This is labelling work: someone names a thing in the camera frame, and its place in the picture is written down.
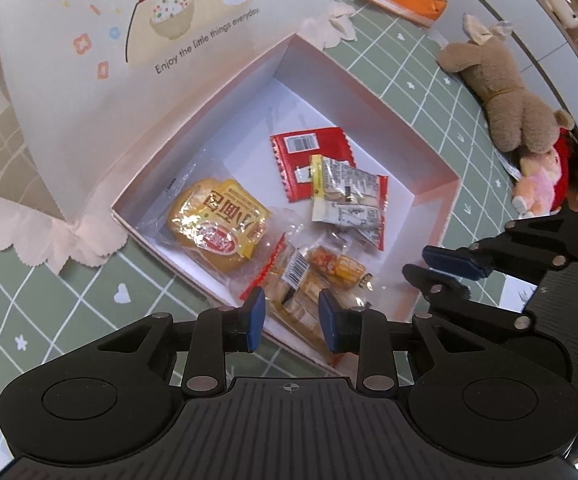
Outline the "brown biscuit snack packet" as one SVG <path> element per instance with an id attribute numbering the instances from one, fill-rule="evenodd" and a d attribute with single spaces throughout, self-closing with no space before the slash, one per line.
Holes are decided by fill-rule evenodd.
<path id="1" fill-rule="evenodd" d="M 364 308 L 373 301 L 371 255 L 355 236 L 326 231 L 318 237 L 280 237 L 272 255 L 250 283 L 264 289 L 272 315 L 313 346 L 324 343 L 318 296 L 328 289 L 341 307 Z"/>

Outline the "silver red snack packet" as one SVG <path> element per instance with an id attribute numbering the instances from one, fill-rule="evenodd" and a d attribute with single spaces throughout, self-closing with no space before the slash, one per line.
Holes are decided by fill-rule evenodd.
<path id="1" fill-rule="evenodd" d="M 323 155 L 311 157 L 310 170 L 312 220 L 353 229 L 383 252 L 388 177 Z"/>

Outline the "pink plush toy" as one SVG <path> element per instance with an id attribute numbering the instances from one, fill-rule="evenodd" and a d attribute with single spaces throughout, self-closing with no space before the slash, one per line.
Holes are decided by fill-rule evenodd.
<path id="1" fill-rule="evenodd" d="M 551 214 L 556 205 L 557 185 L 562 178 L 559 154 L 551 148 L 544 154 L 523 151 L 520 179 L 513 190 L 512 205 L 522 218 Z"/>

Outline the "yellow bread snack packet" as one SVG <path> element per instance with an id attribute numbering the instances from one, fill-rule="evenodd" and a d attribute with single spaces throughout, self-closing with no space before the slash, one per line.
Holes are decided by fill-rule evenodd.
<path id="1" fill-rule="evenodd" d="M 175 198 L 167 229 L 210 268 L 228 274 L 252 258 L 271 217 L 237 180 L 204 178 Z"/>

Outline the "brown plush bunny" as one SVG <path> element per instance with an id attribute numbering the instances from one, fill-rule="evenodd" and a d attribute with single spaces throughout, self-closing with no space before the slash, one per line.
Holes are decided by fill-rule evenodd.
<path id="1" fill-rule="evenodd" d="M 483 25 L 475 15 L 463 16 L 466 42 L 451 42 L 437 55 L 446 73 L 460 75 L 481 101 L 493 145 L 501 153 L 519 148 L 547 153 L 564 130 L 574 128 L 566 110 L 554 110 L 527 89 L 505 40 L 512 26 Z"/>

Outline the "white cartoon food cover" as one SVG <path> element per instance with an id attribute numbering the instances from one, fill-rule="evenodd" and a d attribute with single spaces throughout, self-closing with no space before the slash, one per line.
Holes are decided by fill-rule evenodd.
<path id="1" fill-rule="evenodd" d="M 59 272 L 126 243 L 111 206 L 140 159 L 290 36 L 351 40 L 332 0 L 0 0 L 0 250 Z"/>

